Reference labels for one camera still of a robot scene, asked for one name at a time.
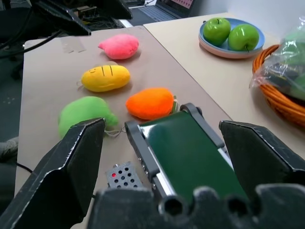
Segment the plate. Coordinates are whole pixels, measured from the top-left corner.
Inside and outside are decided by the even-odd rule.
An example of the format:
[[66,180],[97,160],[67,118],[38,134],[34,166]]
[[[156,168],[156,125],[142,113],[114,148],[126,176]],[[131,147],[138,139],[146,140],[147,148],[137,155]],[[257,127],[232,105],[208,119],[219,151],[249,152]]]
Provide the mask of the plate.
[[261,52],[261,50],[263,49],[263,45],[265,43],[265,36],[259,28],[257,28],[255,25],[250,24],[243,20],[234,19],[234,18],[225,18],[225,19],[227,19],[230,22],[231,30],[240,24],[249,24],[249,25],[254,26],[257,29],[258,34],[259,34],[259,40],[258,40],[257,46],[251,51],[240,51],[240,52],[230,50],[227,40],[221,46],[214,46],[214,45],[210,44],[203,37],[203,27],[206,23],[205,22],[202,24],[202,26],[200,27],[200,30],[199,30],[199,43],[204,49],[206,49],[210,53],[213,53],[214,55],[221,56],[224,58],[229,58],[229,59],[245,59],[245,58],[255,56]]

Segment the orange plush toy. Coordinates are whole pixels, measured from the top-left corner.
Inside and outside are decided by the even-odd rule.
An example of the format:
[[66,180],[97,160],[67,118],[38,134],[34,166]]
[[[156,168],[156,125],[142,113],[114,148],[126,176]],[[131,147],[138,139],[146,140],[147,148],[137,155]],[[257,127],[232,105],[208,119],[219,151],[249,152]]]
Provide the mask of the orange plush toy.
[[174,97],[166,88],[149,88],[131,96],[126,107],[130,114],[144,120],[153,120],[169,115]]

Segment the keyboard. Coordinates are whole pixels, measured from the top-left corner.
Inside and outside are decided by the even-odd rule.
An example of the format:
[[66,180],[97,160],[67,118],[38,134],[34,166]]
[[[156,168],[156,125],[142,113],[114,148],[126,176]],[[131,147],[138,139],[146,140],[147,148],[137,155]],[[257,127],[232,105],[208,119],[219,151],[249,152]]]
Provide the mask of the keyboard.
[[140,7],[138,9],[155,21],[170,21],[176,19],[165,12],[162,12],[155,6]]

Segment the table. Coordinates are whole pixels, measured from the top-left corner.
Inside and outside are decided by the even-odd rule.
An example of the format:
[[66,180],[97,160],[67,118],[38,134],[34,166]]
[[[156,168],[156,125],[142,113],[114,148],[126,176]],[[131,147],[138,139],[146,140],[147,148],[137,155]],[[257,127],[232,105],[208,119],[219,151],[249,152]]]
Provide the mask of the table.
[[[122,32],[133,34],[140,41],[140,52],[137,55],[118,62],[129,69],[131,83],[107,93],[90,93],[85,89],[78,91],[76,83],[81,75],[95,65],[108,61],[103,51],[97,48],[98,43]],[[120,128],[125,121],[133,119],[124,105],[130,95],[148,87],[167,87],[177,96],[179,103],[192,102],[201,107],[207,122],[220,134],[219,121],[229,117],[143,26],[95,31],[91,37],[79,39],[86,49],[83,52],[65,53],[60,38],[56,38],[24,55],[18,151],[20,164],[31,169],[36,167],[41,158],[60,140],[57,120],[61,109],[86,95],[105,99],[118,116]],[[40,41],[28,41],[25,46],[28,48]],[[135,164],[140,179],[148,186],[148,180],[126,134],[121,133],[117,138],[106,137],[103,141],[95,192],[107,188],[104,174],[107,170],[114,164],[127,161]],[[27,171],[17,168],[15,193],[28,177]],[[84,229],[87,220],[88,217],[73,229]]]
[[[213,17],[235,16],[221,13],[144,26],[231,119],[267,127],[305,159],[304,130],[276,115],[258,88],[249,90],[253,58],[228,60],[214,56],[199,47],[199,28],[203,21]],[[265,32],[264,34],[264,48],[279,43],[279,40]]]

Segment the metal plate with holes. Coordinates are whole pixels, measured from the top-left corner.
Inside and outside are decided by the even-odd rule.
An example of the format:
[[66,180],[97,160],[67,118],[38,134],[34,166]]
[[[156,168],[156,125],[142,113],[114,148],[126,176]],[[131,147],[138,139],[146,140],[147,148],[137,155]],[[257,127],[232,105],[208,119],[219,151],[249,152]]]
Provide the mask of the metal plate with holes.
[[126,162],[106,172],[108,185],[111,188],[143,187],[132,163]]

